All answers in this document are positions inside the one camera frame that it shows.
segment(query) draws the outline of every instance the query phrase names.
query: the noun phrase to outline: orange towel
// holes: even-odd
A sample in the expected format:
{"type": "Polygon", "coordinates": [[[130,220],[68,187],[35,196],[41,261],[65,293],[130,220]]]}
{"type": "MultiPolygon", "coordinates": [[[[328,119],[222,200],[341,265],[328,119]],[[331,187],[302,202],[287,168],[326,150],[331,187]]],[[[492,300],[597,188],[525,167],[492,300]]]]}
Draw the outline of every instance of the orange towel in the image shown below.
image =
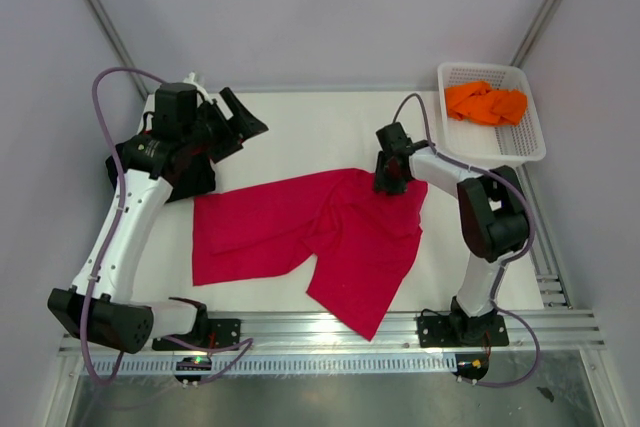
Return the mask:
{"type": "Polygon", "coordinates": [[[527,110],[527,96],[517,90],[492,90],[487,82],[448,87],[447,114],[480,125],[518,125],[527,110]]]}

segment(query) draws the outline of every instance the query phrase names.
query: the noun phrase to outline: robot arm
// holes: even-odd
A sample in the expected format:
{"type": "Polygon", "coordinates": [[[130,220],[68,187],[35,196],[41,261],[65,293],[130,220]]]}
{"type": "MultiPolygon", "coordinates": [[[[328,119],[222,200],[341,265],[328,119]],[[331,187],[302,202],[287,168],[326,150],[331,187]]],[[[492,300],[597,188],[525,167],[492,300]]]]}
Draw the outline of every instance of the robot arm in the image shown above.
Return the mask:
{"type": "MultiPolygon", "coordinates": [[[[436,155],[427,141],[412,143],[398,122],[376,133],[378,154],[374,189],[402,194],[407,182],[425,180],[458,199],[469,262],[462,287],[451,303],[451,326],[459,343],[476,345],[493,323],[495,285],[500,281],[501,261],[524,247],[529,224],[524,207],[502,184],[436,155]]],[[[513,169],[500,167],[494,174],[520,192],[513,169]]]]}
{"type": "MultiPolygon", "coordinates": [[[[191,84],[163,84],[155,93],[152,130],[124,144],[126,199],[118,228],[101,262],[87,328],[88,341],[136,353],[151,338],[190,334],[206,323],[206,306],[186,299],[146,305],[131,302],[133,280],[153,223],[195,155],[213,162],[242,149],[245,140],[267,131],[229,88],[220,92],[233,116],[226,119],[216,102],[197,105],[191,84]]],[[[96,244],[69,290],[53,289],[48,307],[67,331],[80,335],[80,315],[93,262],[120,205],[119,188],[96,244]]]]}

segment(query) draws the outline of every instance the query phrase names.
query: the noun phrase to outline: red cloth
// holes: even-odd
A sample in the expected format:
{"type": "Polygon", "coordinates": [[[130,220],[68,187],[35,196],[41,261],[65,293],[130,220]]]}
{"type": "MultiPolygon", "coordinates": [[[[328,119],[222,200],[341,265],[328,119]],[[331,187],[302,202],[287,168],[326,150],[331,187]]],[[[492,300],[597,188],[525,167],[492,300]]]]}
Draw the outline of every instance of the red cloth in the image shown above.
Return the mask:
{"type": "Polygon", "coordinates": [[[420,243],[427,184],[373,192],[373,174],[334,170],[195,199],[194,285],[273,277],[316,254],[307,294],[368,340],[420,243]]]}

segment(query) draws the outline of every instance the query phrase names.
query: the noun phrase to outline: plastic basket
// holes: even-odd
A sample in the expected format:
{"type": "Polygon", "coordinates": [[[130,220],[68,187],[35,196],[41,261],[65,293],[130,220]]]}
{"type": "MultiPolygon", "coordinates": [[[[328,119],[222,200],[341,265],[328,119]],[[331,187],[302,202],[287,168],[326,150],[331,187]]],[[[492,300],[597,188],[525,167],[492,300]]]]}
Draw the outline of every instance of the plastic basket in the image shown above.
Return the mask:
{"type": "Polygon", "coordinates": [[[529,82],[516,67],[466,62],[445,62],[438,67],[442,134],[440,147],[461,160],[495,168],[517,167],[541,160],[547,153],[529,82]],[[516,126],[487,127],[447,116],[444,90],[453,85],[484,80],[494,89],[517,89],[527,96],[527,111],[516,126]]]}

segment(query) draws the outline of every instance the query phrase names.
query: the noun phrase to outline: white mat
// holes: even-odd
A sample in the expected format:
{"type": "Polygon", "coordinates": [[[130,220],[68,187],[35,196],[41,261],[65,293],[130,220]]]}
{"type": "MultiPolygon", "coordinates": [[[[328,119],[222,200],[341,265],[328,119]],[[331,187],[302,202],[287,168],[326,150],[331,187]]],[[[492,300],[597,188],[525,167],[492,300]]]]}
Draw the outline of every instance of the white mat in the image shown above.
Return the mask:
{"type": "MultiPolygon", "coordinates": [[[[243,151],[216,166],[218,192],[331,169],[375,169],[375,131],[391,122],[405,92],[270,93],[238,95],[269,126],[243,151]]],[[[422,94],[435,141],[437,93],[422,94]]],[[[414,141],[424,138],[420,109],[411,101],[400,116],[414,141]]],[[[147,108],[152,107],[148,101],[147,108]]],[[[193,201],[163,208],[151,232],[134,285],[134,300],[187,297],[220,311],[324,311],[305,291],[315,266],[269,279],[194,287],[191,281],[193,201]]],[[[391,305],[393,311],[448,310],[464,277],[469,251],[462,239],[457,201],[430,186],[422,209],[422,242],[415,265],[391,305]]],[[[543,308],[529,256],[512,264],[498,297],[507,309],[543,308]]]]}

